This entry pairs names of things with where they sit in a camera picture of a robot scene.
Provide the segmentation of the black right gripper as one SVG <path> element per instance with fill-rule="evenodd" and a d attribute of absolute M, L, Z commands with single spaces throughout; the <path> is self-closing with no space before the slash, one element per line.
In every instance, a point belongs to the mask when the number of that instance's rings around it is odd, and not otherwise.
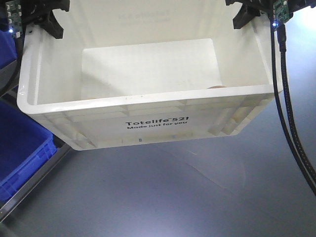
<path fill-rule="evenodd" d="M 225 0 L 226 6 L 232 5 L 239 0 Z M 275 0 L 244 0 L 240 10 L 233 18 L 233 28 L 241 29 L 255 17 L 260 16 L 260 12 L 269 12 L 271 3 Z M 292 15 L 294 12 L 303 8 L 316 6 L 315 0 L 287 0 L 288 14 Z"/>

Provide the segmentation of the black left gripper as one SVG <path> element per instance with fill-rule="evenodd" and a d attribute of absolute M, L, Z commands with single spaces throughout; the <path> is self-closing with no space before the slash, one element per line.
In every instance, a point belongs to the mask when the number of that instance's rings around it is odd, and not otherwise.
<path fill-rule="evenodd" d="M 64 29 L 55 18 L 54 9 L 68 12 L 70 0 L 22 0 L 22 26 L 34 23 L 55 39 L 62 39 Z"/>

